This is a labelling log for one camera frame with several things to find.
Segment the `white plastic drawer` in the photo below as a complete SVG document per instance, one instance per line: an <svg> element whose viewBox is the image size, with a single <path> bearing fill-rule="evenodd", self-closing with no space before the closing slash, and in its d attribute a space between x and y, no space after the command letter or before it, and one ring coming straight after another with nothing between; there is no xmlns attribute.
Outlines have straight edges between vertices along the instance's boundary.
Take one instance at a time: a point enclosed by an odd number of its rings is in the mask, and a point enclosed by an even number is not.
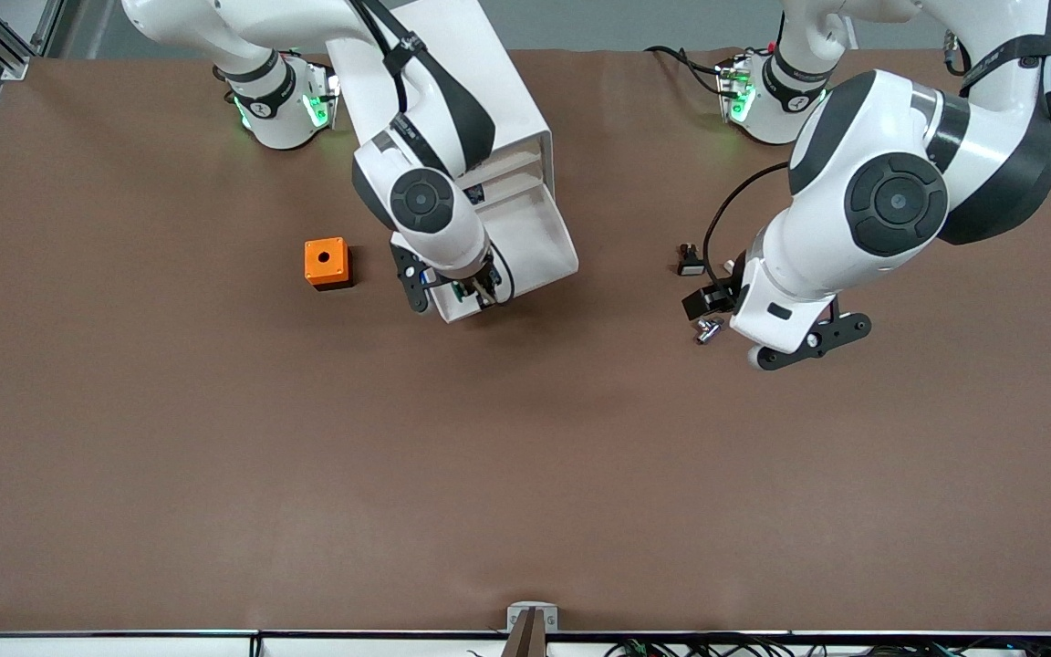
<svg viewBox="0 0 1051 657"><path fill-rule="evenodd" d="M540 162L541 153L535 150L512 149L500 153L493 153L488 161L480 163L478 167L456 179L456 183L462 188L468 188L476 184L491 182L493 179L499 178L499 176L513 173L521 170L521 168L538 165Z"/></svg>
<svg viewBox="0 0 1051 657"><path fill-rule="evenodd" d="M488 182L476 184L475 188L483 193L483 203L500 203L500 201L514 198L530 190L534 190L539 184L543 184L541 176L530 174L526 170L508 174L496 176Z"/></svg>
<svg viewBox="0 0 1051 657"><path fill-rule="evenodd" d="M476 221L485 226L485 235L507 256L496 264L502 276L502 302L509 297L510 284L504 267L515 279L514 297L530 294L556 280L578 270L578 255L566 231L566 221L547 187L514 196L500 203L473 205L473 217L463 215L459 227L444 229L444 237L417 238L409 247L426 265L470 265L478 254Z"/></svg>

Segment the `white drawer cabinet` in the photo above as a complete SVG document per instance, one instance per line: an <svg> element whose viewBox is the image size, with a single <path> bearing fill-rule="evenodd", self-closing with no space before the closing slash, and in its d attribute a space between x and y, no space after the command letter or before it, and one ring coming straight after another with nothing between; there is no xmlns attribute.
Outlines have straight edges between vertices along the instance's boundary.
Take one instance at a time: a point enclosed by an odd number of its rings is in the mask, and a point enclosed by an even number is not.
<svg viewBox="0 0 1051 657"><path fill-rule="evenodd" d="M392 13L485 105L496 126L493 153L541 153L540 163L518 171L541 176L554 198L552 132L479 0L414 0ZM329 40L326 49L355 137L362 144L370 141L398 108L380 52L353 36Z"/></svg>

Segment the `white edge trim strip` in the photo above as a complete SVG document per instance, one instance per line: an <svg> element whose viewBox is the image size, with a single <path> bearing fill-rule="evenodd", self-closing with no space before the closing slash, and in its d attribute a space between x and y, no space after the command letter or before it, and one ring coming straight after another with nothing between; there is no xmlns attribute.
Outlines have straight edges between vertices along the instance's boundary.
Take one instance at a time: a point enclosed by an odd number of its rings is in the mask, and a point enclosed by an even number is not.
<svg viewBox="0 0 1051 657"><path fill-rule="evenodd" d="M0 657L1051 657L1051 632L3 631Z"/></svg>

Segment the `orange button enclosure box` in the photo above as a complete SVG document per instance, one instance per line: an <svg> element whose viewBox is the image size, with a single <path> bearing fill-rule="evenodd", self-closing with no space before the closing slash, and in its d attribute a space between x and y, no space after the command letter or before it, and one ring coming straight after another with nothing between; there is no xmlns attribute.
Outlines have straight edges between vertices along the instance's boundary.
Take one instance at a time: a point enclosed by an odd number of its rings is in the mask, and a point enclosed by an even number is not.
<svg viewBox="0 0 1051 657"><path fill-rule="evenodd" d="M303 263L306 282L320 292L355 286L353 254L342 237L306 241Z"/></svg>

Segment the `grey metal mount bracket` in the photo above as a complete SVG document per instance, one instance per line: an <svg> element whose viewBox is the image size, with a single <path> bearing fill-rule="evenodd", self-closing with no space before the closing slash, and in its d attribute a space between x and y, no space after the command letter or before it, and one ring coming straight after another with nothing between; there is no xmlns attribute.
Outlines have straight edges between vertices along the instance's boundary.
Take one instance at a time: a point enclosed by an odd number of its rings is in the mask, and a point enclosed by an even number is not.
<svg viewBox="0 0 1051 657"><path fill-rule="evenodd" d="M515 602L507 608L507 639L500 657L549 657L549 637L558 631L558 605Z"/></svg>

